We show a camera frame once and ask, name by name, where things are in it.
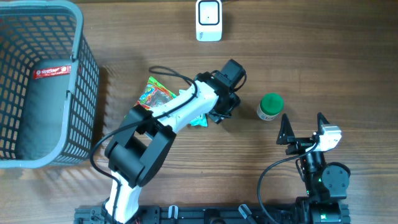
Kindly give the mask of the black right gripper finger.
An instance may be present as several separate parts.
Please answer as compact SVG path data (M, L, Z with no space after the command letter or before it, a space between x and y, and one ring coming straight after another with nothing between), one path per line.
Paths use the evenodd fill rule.
M282 115L280 131L276 140L278 145L288 145L295 142L295 134L292 130L289 117L286 113Z
M317 133L318 134L322 133L322 126L324 124L329 124L329 121L324 117L324 115L321 112L319 112L317 114L317 128L318 128Z

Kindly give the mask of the mint green wipes pack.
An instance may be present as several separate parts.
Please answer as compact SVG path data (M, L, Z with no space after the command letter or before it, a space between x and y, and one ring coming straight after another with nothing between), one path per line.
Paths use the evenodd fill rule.
M208 126L208 121L206 118L206 114L201 114L194 118L193 120L190 121L189 123L190 126L201 126L201 127L207 127Z

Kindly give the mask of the green lid small jar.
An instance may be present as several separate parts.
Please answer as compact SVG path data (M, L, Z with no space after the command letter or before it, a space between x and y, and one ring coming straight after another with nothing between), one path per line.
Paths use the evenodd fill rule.
M284 109L284 100L277 93L268 93L260 101L256 113L264 121L272 121Z

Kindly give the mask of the green Haribo candy bag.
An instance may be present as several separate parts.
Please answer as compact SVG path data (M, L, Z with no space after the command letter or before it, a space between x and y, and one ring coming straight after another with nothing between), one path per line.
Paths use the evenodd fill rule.
M161 106L176 98L176 94L168 90L157 79L150 76L142 95L135 105L141 105L146 110Z

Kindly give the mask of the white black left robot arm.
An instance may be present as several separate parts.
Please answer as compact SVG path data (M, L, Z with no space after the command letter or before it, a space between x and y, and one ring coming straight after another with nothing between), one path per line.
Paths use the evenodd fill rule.
M127 223L136 215L141 190L162 167L177 133L202 114L215 123L230 117L240 104L236 92L246 79L243 66L231 59L221 70L199 73L189 89L169 102L129 110L109 135L104 152L113 180L101 211L106 223Z

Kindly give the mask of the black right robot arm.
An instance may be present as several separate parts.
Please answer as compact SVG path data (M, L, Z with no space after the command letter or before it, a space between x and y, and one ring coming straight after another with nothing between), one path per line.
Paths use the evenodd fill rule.
M281 211L283 223L349 223L346 205L350 169L342 163L325 160L324 153L334 149L342 138L341 129L317 114L317 131L309 138L297 138L286 114L282 115L276 143L286 145L285 153L295 156L296 168L307 190L297 197L288 211Z

